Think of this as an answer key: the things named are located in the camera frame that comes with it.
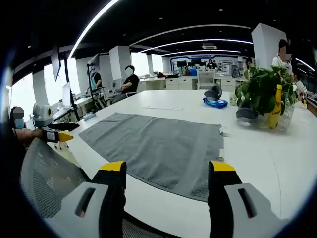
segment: computer monitor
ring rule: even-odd
[[[52,55],[51,55],[52,67],[53,67],[53,74],[55,81],[57,80],[58,73],[60,70],[60,60],[59,60],[59,49],[57,46],[53,47]]]
[[[202,63],[202,59],[192,59],[192,63],[194,64],[194,65],[201,65],[201,63]]]
[[[92,57],[89,61],[89,72],[98,72],[99,71],[99,53]]]
[[[71,107],[71,103],[70,103],[70,82],[66,83],[63,86],[62,89],[62,99],[63,99],[63,107],[64,108],[70,108]]]
[[[177,67],[185,67],[187,66],[187,61],[178,61],[177,62]]]

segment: mesh chair back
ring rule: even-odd
[[[23,161],[20,184],[43,218],[53,217],[60,210],[62,199],[85,181],[79,167],[42,140],[33,140]]]

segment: person's hand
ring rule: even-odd
[[[43,136],[42,130],[37,128],[31,132],[32,138],[41,138]]]

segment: ceiling light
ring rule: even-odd
[[[301,70],[300,68],[297,68],[298,70],[300,70],[301,72],[303,72],[303,73],[306,73],[305,71],[303,71],[303,70]],[[307,74],[307,73],[306,73]]]
[[[308,64],[306,64],[304,61],[301,61],[299,58],[295,58],[295,59],[298,60],[303,65],[305,65],[306,67],[308,67],[309,69],[311,69],[312,71],[315,71],[312,67],[310,67]]]
[[[75,50],[77,49],[79,43],[82,41],[82,39],[84,38],[84,36],[88,33],[88,31],[90,30],[90,28],[92,28],[92,26],[96,23],[96,21],[98,21],[98,19],[105,14],[113,5],[115,5],[117,2],[119,2],[120,0],[112,0],[111,2],[109,2],[106,6],[104,6],[103,9],[101,9],[100,12],[98,12],[98,14],[91,20],[91,22],[89,22],[89,24],[86,26],[86,28],[84,29],[84,31],[81,33],[81,35],[79,36],[79,38],[77,39],[73,49],[71,50],[68,59],[72,58]]]
[[[146,49],[146,50],[142,50],[139,53],[142,53],[142,52],[145,52],[145,51],[149,51],[149,50],[153,50],[153,49],[156,49],[156,48],[159,48],[159,47],[171,46],[171,45],[188,43],[188,42],[197,42],[197,41],[231,41],[231,42],[253,44],[252,42],[249,42],[249,41],[239,41],[239,40],[230,40],[230,39],[202,39],[202,40],[179,41],[179,42],[169,43],[169,44],[165,44],[165,45],[161,45],[161,46],[155,46],[155,47],[152,47],[152,48],[149,48],[149,49]]]
[[[198,51],[181,51],[181,52],[175,52],[175,53],[169,53],[162,56],[169,56],[169,55],[175,55],[175,54],[181,54],[181,53],[190,53],[190,52],[234,52],[234,53],[241,53],[241,51],[231,51],[231,50],[198,50]]]

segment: white desk drawer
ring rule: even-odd
[[[178,84],[166,84],[167,90],[178,90]]]
[[[192,90],[192,85],[191,84],[179,84],[178,85],[180,90]]]
[[[235,92],[236,87],[235,86],[222,85],[221,89],[222,89],[223,92]]]
[[[221,86],[223,86],[223,85],[236,86],[236,80],[234,80],[234,79],[231,79],[231,80],[222,79],[221,80]]]
[[[191,78],[178,78],[178,84],[192,84]]]
[[[178,84],[178,78],[167,78],[166,84]]]

